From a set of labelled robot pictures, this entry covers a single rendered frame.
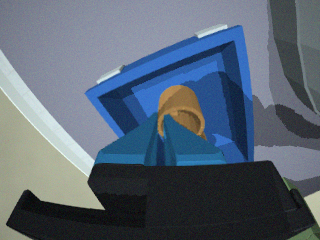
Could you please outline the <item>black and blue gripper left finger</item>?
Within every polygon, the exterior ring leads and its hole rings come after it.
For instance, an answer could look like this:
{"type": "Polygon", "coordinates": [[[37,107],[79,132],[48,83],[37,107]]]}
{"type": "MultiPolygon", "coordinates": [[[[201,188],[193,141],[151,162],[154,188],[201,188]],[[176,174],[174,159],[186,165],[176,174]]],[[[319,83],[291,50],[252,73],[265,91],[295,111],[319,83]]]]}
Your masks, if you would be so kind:
{"type": "Polygon", "coordinates": [[[101,149],[94,165],[120,163],[156,166],[157,147],[158,112],[154,112],[143,124],[101,149]]]}

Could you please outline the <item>blue open crate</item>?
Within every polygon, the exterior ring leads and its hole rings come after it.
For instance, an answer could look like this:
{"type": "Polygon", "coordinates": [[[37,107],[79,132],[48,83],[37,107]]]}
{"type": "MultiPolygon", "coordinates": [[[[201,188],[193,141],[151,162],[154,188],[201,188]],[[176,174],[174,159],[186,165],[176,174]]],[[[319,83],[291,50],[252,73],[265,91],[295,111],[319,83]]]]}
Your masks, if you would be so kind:
{"type": "Polygon", "coordinates": [[[97,83],[84,94],[119,138],[158,112],[165,89],[182,85],[194,91],[206,139],[223,151],[227,163],[254,161],[252,89],[241,25],[198,31],[103,74],[97,83]]]}

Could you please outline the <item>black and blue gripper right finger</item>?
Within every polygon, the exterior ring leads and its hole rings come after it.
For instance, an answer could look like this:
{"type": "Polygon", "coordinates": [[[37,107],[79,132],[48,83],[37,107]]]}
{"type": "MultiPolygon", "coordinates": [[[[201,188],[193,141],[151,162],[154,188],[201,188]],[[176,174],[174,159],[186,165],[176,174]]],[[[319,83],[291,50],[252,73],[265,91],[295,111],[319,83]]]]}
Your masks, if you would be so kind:
{"type": "Polygon", "coordinates": [[[178,124],[169,114],[163,118],[165,166],[227,164],[221,149],[178,124]],[[170,152],[170,154],[169,154],[170,152]]]}

